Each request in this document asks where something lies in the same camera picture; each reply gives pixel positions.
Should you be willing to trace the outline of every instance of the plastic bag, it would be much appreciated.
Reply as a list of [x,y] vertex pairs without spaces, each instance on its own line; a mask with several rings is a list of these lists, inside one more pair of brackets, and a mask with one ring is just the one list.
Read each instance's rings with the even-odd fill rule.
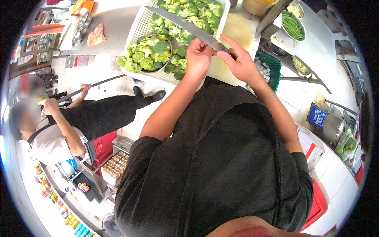
[[354,139],[350,127],[345,125],[345,132],[335,147],[336,153],[343,161],[352,159],[354,157],[354,152],[357,149],[357,145],[357,141]]

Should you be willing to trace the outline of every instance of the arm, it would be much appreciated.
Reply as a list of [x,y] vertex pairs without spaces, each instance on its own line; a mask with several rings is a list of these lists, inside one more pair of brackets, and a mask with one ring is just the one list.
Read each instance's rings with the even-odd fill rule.
[[196,38],[187,49],[187,72],[168,98],[150,115],[142,128],[141,137],[167,140],[179,117],[191,102],[210,66],[215,51]]
[[303,152],[299,142],[296,125],[293,122],[291,115],[261,77],[249,53],[235,40],[225,35],[221,35],[221,37],[230,43],[232,49],[229,51],[237,56],[237,60],[234,61],[226,52],[218,52],[217,56],[228,65],[230,71],[236,76],[236,78],[249,84],[257,95],[259,101],[261,101],[270,111],[279,138],[288,151],[290,153],[296,151]]
[[91,86],[92,86],[91,84],[82,84],[80,88],[83,88],[83,91],[80,93],[80,96],[74,102],[72,102],[69,106],[67,106],[67,108],[74,108],[81,105],[84,98],[87,96],[89,89],[91,89]]
[[85,151],[85,147],[82,144],[78,134],[62,115],[61,111],[58,108],[56,99],[47,99],[43,103],[45,106],[44,113],[46,115],[51,115],[56,121],[56,124],[61,130],[63,137],[70,149],[71,155],[77,156],[82,154]]

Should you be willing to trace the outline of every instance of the man's left hand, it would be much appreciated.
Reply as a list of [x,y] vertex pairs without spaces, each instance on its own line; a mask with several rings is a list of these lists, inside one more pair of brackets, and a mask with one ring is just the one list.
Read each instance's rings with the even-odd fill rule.
[[89,89],[91,89],[92,85],[91,84],[82,84],[80,88],[83,88],[83,91],[80,94],[80,97],[83,99],[87,96]]
[[204,44],[199,38],[192,41],[192,44],[187,48],[186,75],[192,79],[202,80],[211,65],[212,55],[216,55],[216,51]]

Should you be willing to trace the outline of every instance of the knife blade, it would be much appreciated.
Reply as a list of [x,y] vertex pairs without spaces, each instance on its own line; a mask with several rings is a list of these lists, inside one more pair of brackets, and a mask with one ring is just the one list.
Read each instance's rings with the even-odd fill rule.
[[150,6],[145,6],[150,11],[154,12],[155,14],[160,15],[163,18],[166,18],[167,20],[171,21],[172,23],[177,24],[181,28],[185,29],[186,31],[190,32],[194,36],[198,37],[201,41],[208,44],[211,48],[213,48],[216,52],[218,51],[225,51],[228,53],[228,48],[225,47],[222,43],[219,43],[215,38],[213,38],[211,35],[209,35],[207,32],[203,31],[196,25],[194,25],[192,22],[189,22],[175,14],[169,13],[165,10],[159,9],[159,8],[153,8]]

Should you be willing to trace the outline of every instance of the cutting board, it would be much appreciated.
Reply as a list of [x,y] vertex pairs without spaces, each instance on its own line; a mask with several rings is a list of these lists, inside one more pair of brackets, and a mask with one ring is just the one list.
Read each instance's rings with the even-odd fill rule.
[[[226,19],[222,33],[239,42],[250,55],[255,56],[255,50],[252,49],[252,46],[256,29],[257,25],[253,21],[237,14],[228,13],[228,18]],[[221,40],[221,43],[228,49],[231,48],[230,44],[226,41]],[[244,87],[246,85],[245,82],[238,80],[229,70],[228,66],[216,56],[211,57],[211,66],[209,67],[207,76],[233,86],[240,85]]]

